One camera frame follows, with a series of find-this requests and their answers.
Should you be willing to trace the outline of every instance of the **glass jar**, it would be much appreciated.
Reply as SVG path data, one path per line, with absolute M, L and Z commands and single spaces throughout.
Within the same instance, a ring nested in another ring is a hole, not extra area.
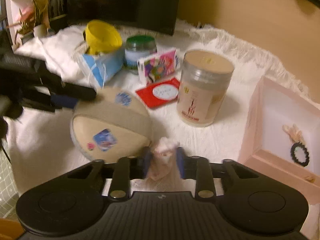
M 127 39 L 125 44 L 124 67 L 138 74 L 137 61 L 157 52 L 156 41 L 147 35 L 136 35 Z
M 213 123 L 234 70 L 226 58 L 204 50 L 185 54 L 177 111 L 187 124 L 204 127 Z

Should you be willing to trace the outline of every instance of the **black bracelet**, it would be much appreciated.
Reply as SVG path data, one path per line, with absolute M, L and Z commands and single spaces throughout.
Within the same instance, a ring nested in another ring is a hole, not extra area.
M 303 163 L 300 162 L 296 157 L 295 149 L 298 147 L 303 150 L 306 156 L 306 160 Z M 291 147 L 290 152 L 291 152 L 291 158 L 295 163 L 300 164 L 303 167 L 306 167 L 309 164 L 309 161 L 310 161 L 309 152 L 308 152 L 308 149 L 302 143 L 300 142 L 294 143 Z

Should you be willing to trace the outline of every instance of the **card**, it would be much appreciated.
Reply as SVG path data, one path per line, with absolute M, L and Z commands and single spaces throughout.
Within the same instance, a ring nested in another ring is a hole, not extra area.
M 138 60 L 140 82 L 144 85 L 156 83 L 160 79 L 175 73 L 179 67 L 180 58 L 176 48 L 140 58 Z
M 154 108 L 175 100 L 178 96 L 180 82 L 172 78 L 137 90 L 137 95 L 149 107 Z
M 117 143 L 116 138 L 108 129 L 105 129 L 100 133 L 97 133 L 95 136 L 93 136 L 93 140 L 96 142 L 100 150 L 102 150 L 103 152 L 106 152 Z

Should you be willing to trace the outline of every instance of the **green lid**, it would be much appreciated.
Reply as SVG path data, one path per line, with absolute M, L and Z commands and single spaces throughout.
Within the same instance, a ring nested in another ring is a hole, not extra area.
M 156 41 L 148 35 L 136 35 L 127 39 L 125 48 L 133 51 L 152 50 L 156 48 Z

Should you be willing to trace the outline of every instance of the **label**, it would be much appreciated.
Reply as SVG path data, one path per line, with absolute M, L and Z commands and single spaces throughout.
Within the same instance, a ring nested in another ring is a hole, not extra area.
M 108 129 L 104 129 L 100 133 L 97 133 L 95 136 L 93 136 L 93 140 L 103 152 L 106 152 L 117 143 L 116 138 Z
M 178 96 L 178 113 L 193 123 L 212 122 L 220 109 L 225 93 L 226 90 L 204 90 L 182 82 Z
M 124 50 L 124 64 L 128 69 L 138 69 L 138 59 L 142 57 L 147 57 L 156 52 L 155 50 L 146 50 L 146 51 L 130 51 Z
M 131 101 L 132 101 L 131 96 L 127 93 L 122 92 L 116 95 L 116 99 L 115 99 L 116 104 L 129 106 Z
M 174 100 L 178 95 L 178 89 L 173 85 L 163 84 L 155 87 L 152 94 L 162 100 Z
M 140 79 L 144 78 L 147 85 L 155 83 L 159 79 L 173 74 L 179 63 L 180 59 L 176 49 L 140 58 L 138 60 Z

